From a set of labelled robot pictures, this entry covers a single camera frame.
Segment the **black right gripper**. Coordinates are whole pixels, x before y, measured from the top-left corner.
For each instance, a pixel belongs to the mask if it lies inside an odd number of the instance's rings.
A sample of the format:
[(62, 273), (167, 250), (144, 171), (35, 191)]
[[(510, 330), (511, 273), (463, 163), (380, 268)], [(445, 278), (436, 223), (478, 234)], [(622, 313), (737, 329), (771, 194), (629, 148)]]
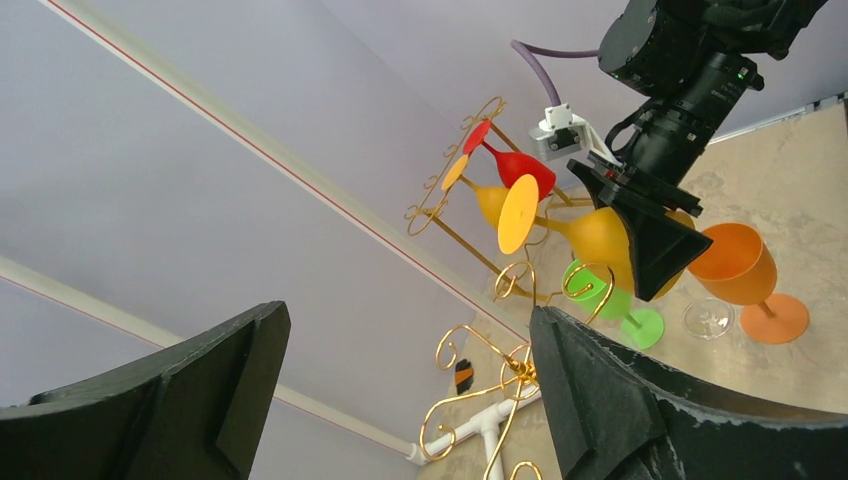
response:
[[(570, 159), (566, 168), (583, 184), (596, 209), (610, 206), (622, 222), (624, 245), (616, 250), (623, 258), (609, 262), (616, 288), (641, 300), (659, 298), (712, 246), (713, 240), (687, 215), (701, 215), (701, 199), (678, 186), (597, 155), (590, 155), (588, 162)], [(611, 204), (611, 194), (602, 193), (614, 187), (650, 202), (617, 199)]]

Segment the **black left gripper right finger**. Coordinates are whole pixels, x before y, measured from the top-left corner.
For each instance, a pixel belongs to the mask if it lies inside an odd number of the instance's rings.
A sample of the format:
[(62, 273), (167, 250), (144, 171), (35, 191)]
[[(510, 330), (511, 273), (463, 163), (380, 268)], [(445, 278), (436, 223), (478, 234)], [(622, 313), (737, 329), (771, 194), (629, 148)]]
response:
[(847, 418), (742, 394), (621, 345), (555, 307), (529, 322), (566, 479), (843, 479)]

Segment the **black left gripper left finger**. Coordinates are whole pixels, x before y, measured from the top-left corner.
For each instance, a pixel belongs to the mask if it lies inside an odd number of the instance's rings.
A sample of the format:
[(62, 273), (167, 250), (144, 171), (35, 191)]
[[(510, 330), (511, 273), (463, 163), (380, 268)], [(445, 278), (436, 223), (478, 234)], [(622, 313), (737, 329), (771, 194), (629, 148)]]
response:
[(5, 479), (246, 479), (284, 360), (282, 301), (1, 411)]

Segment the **gold scroll glass tree stand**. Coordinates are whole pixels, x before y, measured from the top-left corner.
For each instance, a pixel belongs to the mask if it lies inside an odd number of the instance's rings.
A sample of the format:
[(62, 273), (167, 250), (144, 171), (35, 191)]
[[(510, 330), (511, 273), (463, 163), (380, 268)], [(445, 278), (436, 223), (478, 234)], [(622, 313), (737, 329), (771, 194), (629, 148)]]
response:
[[(469, 391), (464, 394), (447, 397), (434, 403), (427, 411), (418, 434), (417, 444), (412, 447), (408, 458), (421, 460), (424, 464), (447, 458), (463, 440), (478, 435), (484, 444), (487, 464), (482, 474), (484, 479), (514, 479), (522, 469), (528, 469), (536, 479), (543, 477), (539, 467), (532, 461), (523, 460), (514, 464), (509, 474), (504, 471), (501, 452), (512, 429), (517, 412), (541, 398), (541, 385), (531, 356), (532, 342), (527, 340), (511, 351), (506, 352), (487, 339), (478, 330), (468, 324), (460, 324), (449, 329), (439, 341), (435, 361), (441, 370), (452, 370), (459, 360), (459, 349), (451, 340), (454, 333), (465, 331), (477, 338), (497, 358), (499, 366), (497, 382), (487, 388)], [(449, 404), (483, 397), (499, 392), (504, 399), (494, 403), (454, 428), (440, 423), (437, 426), (440, 435), (428, 439), (430, 420), (436, 411)]]

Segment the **red plastic wine glass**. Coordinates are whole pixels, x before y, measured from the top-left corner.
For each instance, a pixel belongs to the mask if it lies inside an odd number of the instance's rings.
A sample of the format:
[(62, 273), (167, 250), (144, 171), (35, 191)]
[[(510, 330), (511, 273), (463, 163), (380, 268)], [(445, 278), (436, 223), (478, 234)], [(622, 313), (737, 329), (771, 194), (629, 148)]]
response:
[(483, 145), (494, 157), (499, 177), (505, 187), (511, 188), (523, 175), (535, 178), (539, 187), (539, 200), (544, 199), (554, 188), (556, 174), (536, 158), (522, 152), (506, 152), (496, 150), (485, 141), (486, 135), (492, 128), (492, 121), (482, 121), (468, 136), (462, 147), (462, 153), (470, 156), (473, 151)]

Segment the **yellow wine glass front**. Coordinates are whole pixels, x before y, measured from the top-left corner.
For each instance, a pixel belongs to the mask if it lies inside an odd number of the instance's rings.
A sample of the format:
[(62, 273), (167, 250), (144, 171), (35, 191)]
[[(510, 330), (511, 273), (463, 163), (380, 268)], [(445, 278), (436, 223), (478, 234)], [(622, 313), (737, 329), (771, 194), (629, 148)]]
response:
[(464, 175), (469, 163), (469, 156), (460, 156), (445, 173), (441, 190), (449, 191), (457, 182), (468, 186), (476, 196), (477, 203), (484, 220), (493, 228), (498, 228), (498, 223), (506, 195), (509, 190), (503, 186), (480, 186), (472, 182)]

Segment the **gold wire wine glass rack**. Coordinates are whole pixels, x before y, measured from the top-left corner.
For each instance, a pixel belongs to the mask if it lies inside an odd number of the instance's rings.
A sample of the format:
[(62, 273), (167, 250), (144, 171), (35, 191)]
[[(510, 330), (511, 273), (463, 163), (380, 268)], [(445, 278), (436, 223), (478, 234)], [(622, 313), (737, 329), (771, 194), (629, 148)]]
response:
[[(501, 96), (491, 98), (479, 111), (464, 118), (460, 126), (461, 138), (443, 153), (443, 166), (424, 183), (424, 197), (410, 205), (405, 214), (406, 233), (411, 238), (421, 237), (430, 242), (440, 240), (451, 249), (451, 258), (443, 262), (468, 286), (478, 292), (488, 292), (496, 299), (511, 295), (532, 296), (532, 281), (540, 280), (546, 272), (535, 258), (548, 242), (551, 232), (540, 227), (531, 230), (529, 240), (519, 250), (506, 256), (495, 251), (496, 229), (483, 218), (473, 191), (457, 182), (449, 191), (441, 190), (441, 182), (448, 168), (463, 155), (462, 147), (470, 133), (484, 120), (492, 121), (491, 132), (497, 144), (509, 151), (521, 149), (498, 124), (498, 117), (509, 108)], [(498, 179), (496, 161), (490, 154), (484, 160), (469, 160), (471, 170), (464, 175), (483, 173), (486, 179)]]

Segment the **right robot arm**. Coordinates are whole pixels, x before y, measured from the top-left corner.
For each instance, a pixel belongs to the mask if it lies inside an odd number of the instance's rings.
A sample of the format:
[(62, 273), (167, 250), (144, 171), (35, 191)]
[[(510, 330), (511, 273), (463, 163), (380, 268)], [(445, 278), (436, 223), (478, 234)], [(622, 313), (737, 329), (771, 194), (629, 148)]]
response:
[(742, 95), (764, 86), (754, 56), (784, 59), (818, 1), (631, 1), (605, 34), (600, 69), (645, 97), (621, 122), (621, 148), (568, 169), (616, 223), (606, 241), (578, 249), (609, 267), (616, 285), (650, 301), (710, 246), (685, 225), (699, 199), (681, 181)]

